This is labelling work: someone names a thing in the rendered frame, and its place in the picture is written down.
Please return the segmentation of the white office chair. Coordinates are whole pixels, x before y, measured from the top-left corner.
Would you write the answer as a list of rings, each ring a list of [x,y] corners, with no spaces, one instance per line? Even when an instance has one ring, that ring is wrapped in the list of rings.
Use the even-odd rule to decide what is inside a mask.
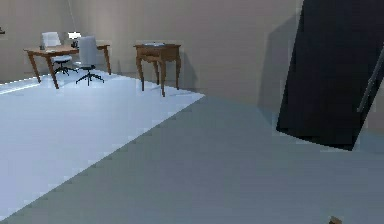
[[[57,32],[43,32],[42,41],[45,48],[60,46],[61,41]],[[54,56],[52,58],[52,64],[59,64],[59,67],[55,69],[54,73],[61,71],[63,74],[69,74],[69,67],[65,66],[72,60],[70,55]]]
[[[96,38],[94,36],[80,37],[78,39],[78,48],[80,59],[78,67],[81,70],[85,70],[87,74],[79,78],[77,82],[86,79],[87,85],[90,85],[90,82],[93,78],[99,79],[104,82],[104,79],[100,75],[91,73],[91,70],[94,70],[96,68],[97,63],[96,54],[98,49],[96,44]]]

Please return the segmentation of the brown wooden side table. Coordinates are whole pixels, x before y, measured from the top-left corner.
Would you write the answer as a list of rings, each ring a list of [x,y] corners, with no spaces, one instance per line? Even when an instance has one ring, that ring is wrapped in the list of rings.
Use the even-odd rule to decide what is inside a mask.
[[[161,94],[165,96],[165,79],[167,75],[166,64],[174,61],[175,68],[175,86],[179,89],[179,77],[181,70],[181,57],[179,44],[164,44],[160,46],[137,44],[136,49],[136,67],[141,81],[141,89],[144,89],[144,73],[142,62],[151,63],[154,67],[157,84],[161,85]]]

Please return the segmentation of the white desk lamp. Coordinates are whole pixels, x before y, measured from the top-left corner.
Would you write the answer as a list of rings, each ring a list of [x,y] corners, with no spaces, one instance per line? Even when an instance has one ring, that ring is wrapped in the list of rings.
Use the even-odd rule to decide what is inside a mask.
[[[71,46],[73,48],[77,48],[78,47],[78,38],[81,37],[81,34],[79,32],[69,32],[68,37],[72,40]]]

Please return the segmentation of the black fridge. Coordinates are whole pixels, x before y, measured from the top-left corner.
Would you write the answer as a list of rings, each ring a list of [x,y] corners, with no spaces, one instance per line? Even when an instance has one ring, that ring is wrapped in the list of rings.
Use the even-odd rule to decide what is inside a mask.
[[[304,0],[276,130],[352,150],[384,79],[384,0]]]

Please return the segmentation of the brown wooden desk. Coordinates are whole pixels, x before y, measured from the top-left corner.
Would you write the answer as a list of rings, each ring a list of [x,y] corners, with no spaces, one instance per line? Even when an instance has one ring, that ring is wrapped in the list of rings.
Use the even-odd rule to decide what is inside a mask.
[[[37,69],[37,65],[35,62],[34,57],[40,56],[45,59],[49,73],[52,77],[54,86],[56,89],[59,88],[56,74],[54,73],[53,64],[51,61],[52,57],[55,56],[63,56],[63,55],[72,55],[72,54],[78,54],[79,50],[76,48],[71,47],[70,45],[60,45],[60,46],[54,46],[54,47],[48,47],[46,50],[41,50],[39,47],[33,47],[33,48],[25,48],[24,51],[27,53],[29,61],[32,65],[34,74],[38,80],[38,82],[41,82],[40,73]]]

